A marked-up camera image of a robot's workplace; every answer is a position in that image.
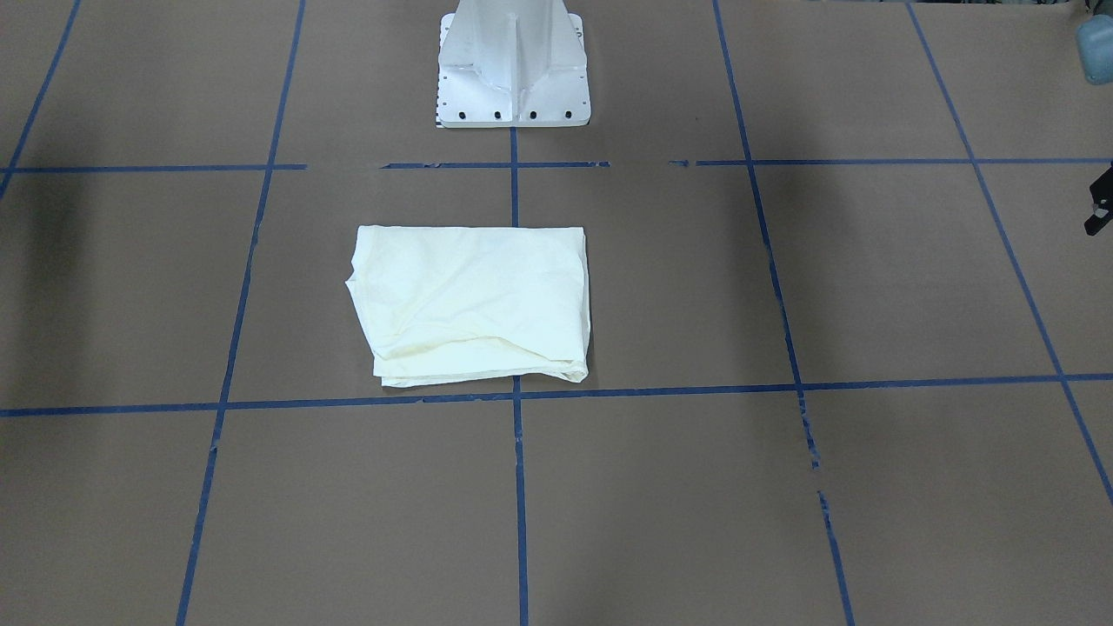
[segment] folded white towel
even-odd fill
[[[352,267],[385,387],[588,375],[583,228],[361,226]]]

